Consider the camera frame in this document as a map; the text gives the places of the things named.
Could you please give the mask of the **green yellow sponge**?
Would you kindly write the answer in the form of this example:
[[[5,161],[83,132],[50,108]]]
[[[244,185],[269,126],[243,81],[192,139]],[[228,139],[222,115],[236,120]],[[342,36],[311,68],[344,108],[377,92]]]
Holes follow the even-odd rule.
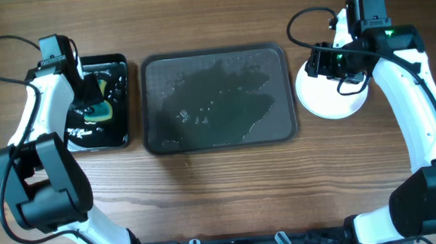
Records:
[[[111,104],[104,98],[107,82],[100,79],[98,87],[101,90],[103,101],[99,104],[93,104],[88,112],[84,113],[84,121],[90,124],[101,123],[103,121],[111,120],[113,117],[113,109]]]

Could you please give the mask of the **white plate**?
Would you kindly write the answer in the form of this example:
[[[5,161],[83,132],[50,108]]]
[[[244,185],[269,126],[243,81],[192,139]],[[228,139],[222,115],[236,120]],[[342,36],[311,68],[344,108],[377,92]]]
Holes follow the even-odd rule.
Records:
[[[338,81],[329,80],[323,75],[309,77],[305,67],[306,62],[296,76],[295,92],[307,111],[321,118],[343,119],[353,115],[365,103],[367,87],[358,94],[341,95],[337,91]]]

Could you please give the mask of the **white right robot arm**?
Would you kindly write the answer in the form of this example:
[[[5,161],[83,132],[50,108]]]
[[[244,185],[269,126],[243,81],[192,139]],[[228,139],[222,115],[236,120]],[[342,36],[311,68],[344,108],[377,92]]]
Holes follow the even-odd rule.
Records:
[[[348,244],[392,244],[436,234],[436,86],[416,28],[393,25],[385,0],[346,0],[329,22],[331,43],[310,47],[296,93],[311,113],[353,115],[368,84],[387,98],[408,148],[411,176],[388,204],[345,221]]]

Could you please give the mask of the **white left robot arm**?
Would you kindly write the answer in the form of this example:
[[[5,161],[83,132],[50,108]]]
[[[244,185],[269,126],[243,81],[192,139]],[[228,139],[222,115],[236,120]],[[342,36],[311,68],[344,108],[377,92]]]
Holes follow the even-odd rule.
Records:
[[[18,128],[0,149],[0,223],[12,216],[47,242],[142,244],[94,205],[88,177],[74,153],[129,144],[128,64],[122,54],[83,57],[64,35],[35,42],[37,66],[22,80],[27,100]]]

